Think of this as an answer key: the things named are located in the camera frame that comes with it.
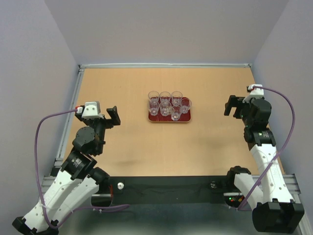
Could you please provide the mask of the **clear faceted glass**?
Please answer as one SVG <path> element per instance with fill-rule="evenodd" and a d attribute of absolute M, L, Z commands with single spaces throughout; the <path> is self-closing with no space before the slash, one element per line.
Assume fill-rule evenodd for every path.
<path fill-rule="evenodd" d="M 174 107 L 178 107 L 181 105 L 182 93 L 180 91 L 174 91 L 171 93 L 171 101 Z"/>
<path fill-rule="evenodd" d="M 171 94 L 169 92 L 161 92 L 159 94 L 159 100 L 160 100 L 160 103 L 165 102 L 165 101 L 170 102 Z"/>
<path fill-rule="evenodd" d="M 149 114 L 152 116 L 157 116 L 159 112 L 159 103 L 156 101 L 150 101 L 148 104 Z"/>
<path fill-rule="evenodd" d="M 192 106 L 192 101 L 188 98 L 183 98 L 181 100 L 181 112 L 183 114 L 186 114 L 189 112 L 190 108 Z"/>
<path fill-rule="evenodd" d="M 173 106 L 171 109 L 171 119 L 172 121 L 178 121 L 181 116 L 181 107 L 180 106 Z"/>
<path fill-rule="evenodd" d="M 148 93 L 148 99 L 152 104 L 157 104 L 159 102 L 159 93 L 157 91 L 150 91 Z"/>
<path fill-rule="evenodd" d="M 163 117 L 169 116 L 173 112 L 172 104 L 168 100 L 160 102 L 159 109 Z"/>

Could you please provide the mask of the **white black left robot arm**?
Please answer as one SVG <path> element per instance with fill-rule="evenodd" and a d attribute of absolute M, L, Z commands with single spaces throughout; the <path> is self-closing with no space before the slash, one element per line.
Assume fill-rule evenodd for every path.
<path fill-rule="evenodd" d="M 107 119 L 99 102 L 87 102 L 72 110 L 85 124 L 72 142 L 73 148 L 61 165 L 56 178 L 46 192 L 38 183 L 39 201 L 25 216 L 17 217 L 12 225 L 23 235 L 56 235 L 65 221 L 94 193 L 109 187 L 110 176 L 96 167 L 95 156 L 101 155 L 105 145 L 105 131 L 121 124 L 117 107 L 107 109 Z"/>

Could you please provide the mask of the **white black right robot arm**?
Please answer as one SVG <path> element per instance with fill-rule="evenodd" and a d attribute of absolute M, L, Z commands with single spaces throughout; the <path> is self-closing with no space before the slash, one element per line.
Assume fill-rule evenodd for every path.
<path fill-rule="evenodd" d="M 226 188 L 242 193 L 244 200 L 238 208 L 249 204 L 258 232 L 292 234 L 305 211 L 289 192 L 277 160 L 276 141 L 268 128 L 271 104 L 263 97 L 247 99 L 231 95 L 224 115 L 229 115 L 232 108 L 236 109 L 233 116 L 245 125 L 244 139 L 260 176 L 254 180 L 246 169 L 234 167 L 228 172 L 231 176 L 225 179 Z"/>

